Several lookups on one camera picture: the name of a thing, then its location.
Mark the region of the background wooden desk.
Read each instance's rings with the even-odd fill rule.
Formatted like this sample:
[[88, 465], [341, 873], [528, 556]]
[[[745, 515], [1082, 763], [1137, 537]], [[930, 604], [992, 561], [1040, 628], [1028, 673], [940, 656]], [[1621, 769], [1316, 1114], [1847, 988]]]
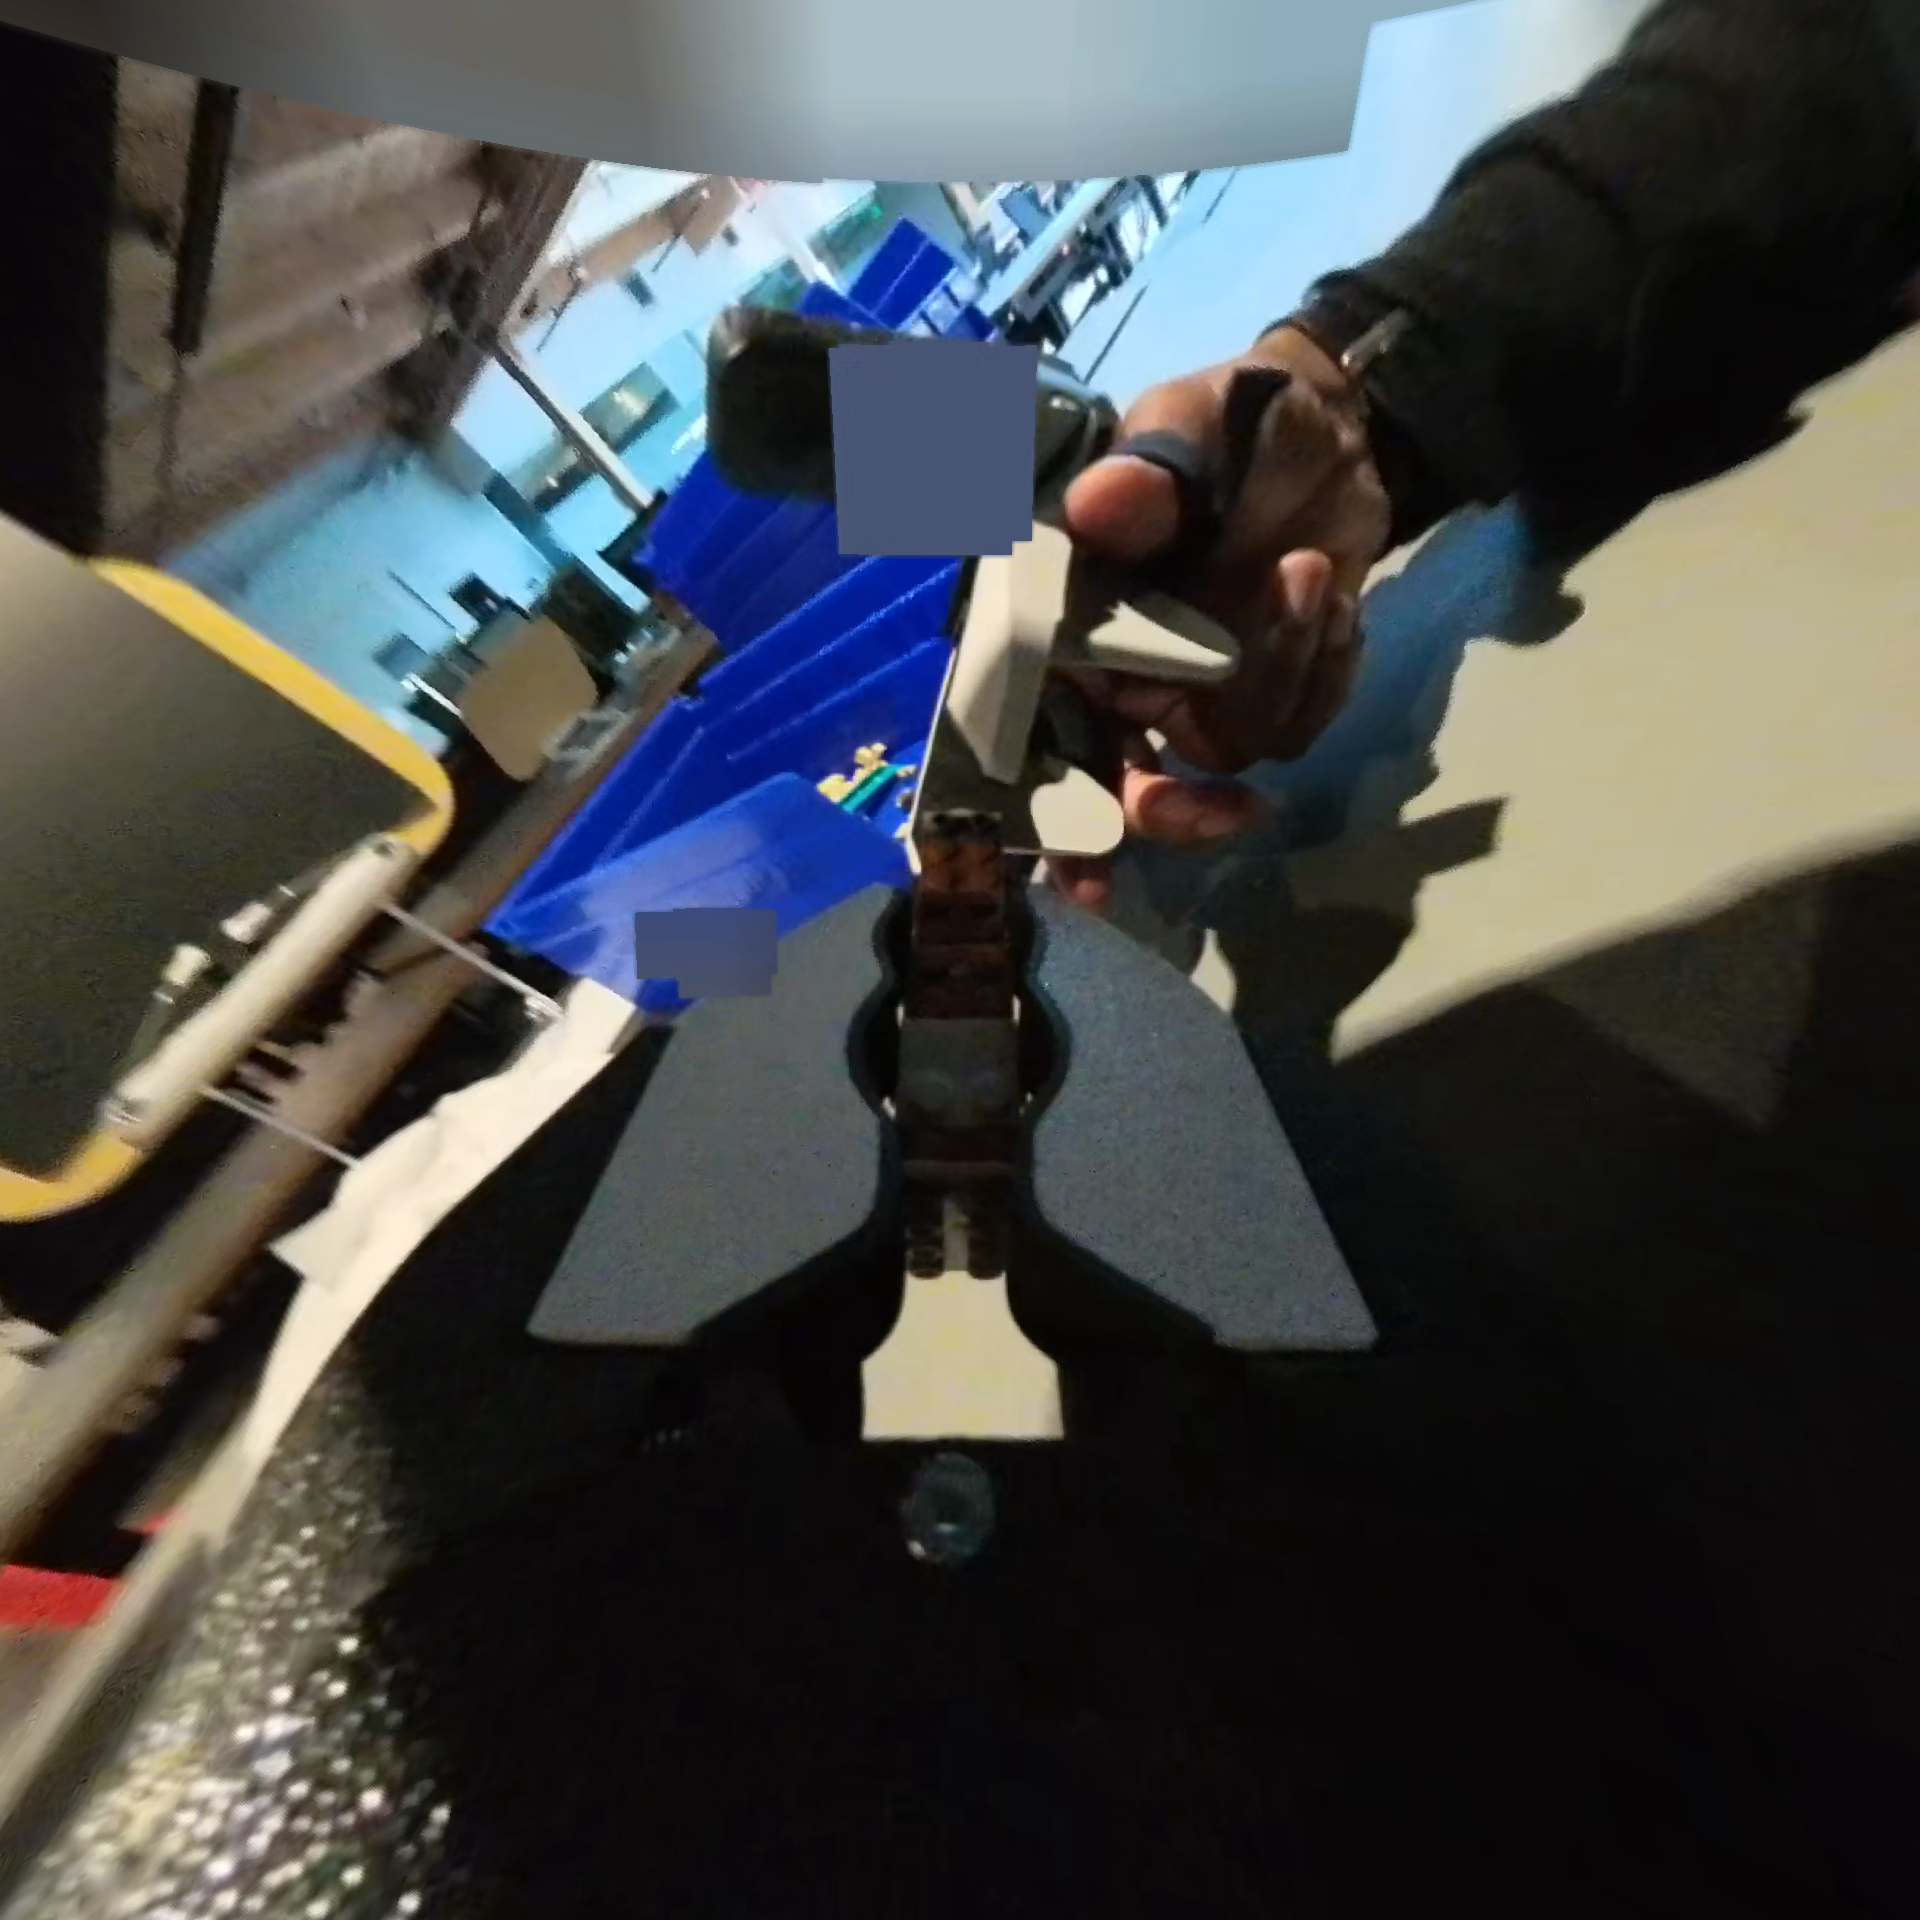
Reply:
[[[589, 993], [609, 994], [615, 1024], [637, 1014], [624, 994], [583, 980], [560, 997], [558, 1024]], [[546, 1025], [524, 1036], [505, 1068]], [[59, 1545], [79, 1538], [83, 1477], [101, 1463], [133, 1404], [177, 1359], [194, 1320], [225, 1307], [237, 1287], [266, 1268], [277, 1281], [295, 1275], [271, 1256], [271, 1246], [323, 1214], [354, 1168], [332, 1165], [281, 1131], [250, 1131], [142, 1262], [62, 1335], [51, 1359], [2, 1406], [2, 1565], [31, 1565], [31, 1549], [43, 1549], [45, 1538]]]

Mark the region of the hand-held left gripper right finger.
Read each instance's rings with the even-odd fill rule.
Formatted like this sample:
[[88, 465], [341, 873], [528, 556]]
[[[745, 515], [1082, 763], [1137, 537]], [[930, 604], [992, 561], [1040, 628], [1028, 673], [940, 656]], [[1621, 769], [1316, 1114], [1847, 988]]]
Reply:
[[1028, 897], [1048, 1073], [1024, 1229], [1061, 1305], [1222, 1353], [1372, 1353], [1355, 1287], [1233, 1019], [1160, 954]]

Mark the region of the beige chair backrest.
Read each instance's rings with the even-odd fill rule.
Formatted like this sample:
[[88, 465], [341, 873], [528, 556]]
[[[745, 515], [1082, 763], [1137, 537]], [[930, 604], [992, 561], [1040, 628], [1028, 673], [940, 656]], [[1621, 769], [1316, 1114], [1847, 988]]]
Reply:
[[481, 643], [478, 669], [455, 694], [455, 714], [505, 780], [539, 780], [573, 729], [600, 704], [589, 660], [544, 614], [497, 621]]

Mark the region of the loose small toy bricks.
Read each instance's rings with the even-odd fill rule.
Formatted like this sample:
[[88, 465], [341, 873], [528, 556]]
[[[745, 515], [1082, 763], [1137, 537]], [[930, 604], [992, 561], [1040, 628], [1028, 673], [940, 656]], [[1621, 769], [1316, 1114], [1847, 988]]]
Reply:
[[887, 742], [866, 742], [851, 763], [816, 783], [817, 798], [858, 821], [880, 821], [887, 809], [911, 809], [917, 788], [917, 758], [899, 757]]

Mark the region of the grey desk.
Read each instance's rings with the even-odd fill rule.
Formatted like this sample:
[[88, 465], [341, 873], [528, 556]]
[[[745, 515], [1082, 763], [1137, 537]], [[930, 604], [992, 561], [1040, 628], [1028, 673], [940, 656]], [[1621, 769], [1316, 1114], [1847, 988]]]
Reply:
[[1372, 590], [1213, 870], [1382, 1345], [911, 1461], [511, 1404], [575, 1091], [283, 1431], [10, 1918], [1917, 1918], [1917, 355]]

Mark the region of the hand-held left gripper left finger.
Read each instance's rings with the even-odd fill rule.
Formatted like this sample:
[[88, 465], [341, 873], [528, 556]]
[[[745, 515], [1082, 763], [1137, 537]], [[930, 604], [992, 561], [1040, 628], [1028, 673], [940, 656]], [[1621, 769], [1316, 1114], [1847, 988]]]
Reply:
[[883, 1341], [903, 1292], [902, 1155], [866, 1044], [894, 1003], [902, 909], [883, 884], [839, 902], [779, 947], [767, 994], [708, 997], [662, 1036], [533, 1305], [533, 1341]]

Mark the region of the person's right forearm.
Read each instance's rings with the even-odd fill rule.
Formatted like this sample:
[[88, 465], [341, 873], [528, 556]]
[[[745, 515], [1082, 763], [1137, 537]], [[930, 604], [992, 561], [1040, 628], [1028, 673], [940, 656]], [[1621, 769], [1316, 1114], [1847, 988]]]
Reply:
[[1390, 324], [1359, 390], [1405, 546], [1728, 470], [1912, 312], [1917, 4], [1654, 4], [1293, 324]]

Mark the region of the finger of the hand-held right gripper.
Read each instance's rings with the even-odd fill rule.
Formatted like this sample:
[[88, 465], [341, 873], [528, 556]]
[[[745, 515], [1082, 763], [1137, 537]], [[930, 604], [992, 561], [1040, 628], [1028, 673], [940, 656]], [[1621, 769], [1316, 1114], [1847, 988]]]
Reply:
[[980, 815], [1006, 838], [1074, 836], [1074, 769], [1033, 750], [1066, 564], [1066, 535], [1028, 535], [975, 560], [923, 757], [914, 838], [942, 838], [952, 815]]

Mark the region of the dark board with yellow rim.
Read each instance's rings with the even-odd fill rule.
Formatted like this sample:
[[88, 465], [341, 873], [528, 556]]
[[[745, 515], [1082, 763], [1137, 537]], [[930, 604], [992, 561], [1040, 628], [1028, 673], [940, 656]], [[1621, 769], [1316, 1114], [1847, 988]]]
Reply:
[[101, 1134], [142, 1048], [377, 833], [424, 859], [455, 791], [417, 740], [180, 578], [2, 518], [2, 1224], [83, 1210], [146, 1155]]

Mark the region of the stack of blue plastic bins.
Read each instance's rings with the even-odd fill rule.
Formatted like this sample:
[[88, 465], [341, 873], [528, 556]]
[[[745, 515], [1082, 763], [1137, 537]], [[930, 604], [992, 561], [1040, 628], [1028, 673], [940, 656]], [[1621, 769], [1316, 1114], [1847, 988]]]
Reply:
[[[848, 294], [816, 280], [795, 316], [866, 333], [975, 340], [975, 309], [952, 294], [960, 267], [917, 221], [894, 219]], [[708, 400], [699, 422], [702, 451], [652, 518], [637, 576], [714, 637], [714, 699], [789, 680], [917, 590], [933, 590], [933, 636], [942, 636], [958, 561], [841, 552], [828, 500], [757, 491], [721, 465], [716, 400]]]

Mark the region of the orange toy brick model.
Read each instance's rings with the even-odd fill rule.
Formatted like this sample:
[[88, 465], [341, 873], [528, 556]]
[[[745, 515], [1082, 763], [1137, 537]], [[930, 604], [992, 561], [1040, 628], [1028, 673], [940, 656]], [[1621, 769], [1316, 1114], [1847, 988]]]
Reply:
[[1002, 818], [940, 809], [914, 821], [899, 980], [894, 1131], [903, 1267], [914, 1281], [1006, 1275], [1028, 1060], [1024, 1044], [1024, 858]]

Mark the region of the person's right hand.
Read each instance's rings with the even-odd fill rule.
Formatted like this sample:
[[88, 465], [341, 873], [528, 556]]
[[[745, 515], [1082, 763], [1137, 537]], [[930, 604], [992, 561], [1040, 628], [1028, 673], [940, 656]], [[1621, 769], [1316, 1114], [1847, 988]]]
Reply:
[[1169, 435], [1208, 457], [1237, 384], [1281, 370], [1233, 507], [1185, 552], [1175, 597], [1233, 631], [1240, 669], [1219, 687], [1087, 682], [1115, 714], [1128, 836], [1204, 851], [1260, 811], [1240, 778], [1305, 757], [1352, 696], [1359, 601], [1386, 556], [1390, 503], [1352, 378], [1305, 333], [1278, 327], [1252, 352], [1154, 384], [1118, 437]]

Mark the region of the red object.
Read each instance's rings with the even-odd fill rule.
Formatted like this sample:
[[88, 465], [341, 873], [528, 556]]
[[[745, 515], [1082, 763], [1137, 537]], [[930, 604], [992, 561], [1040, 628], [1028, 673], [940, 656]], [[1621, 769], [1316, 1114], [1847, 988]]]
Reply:
[[114, 1573], [2, 1566], [2, 1635], [69, 1635], [101, 1621], [136, 1565]]

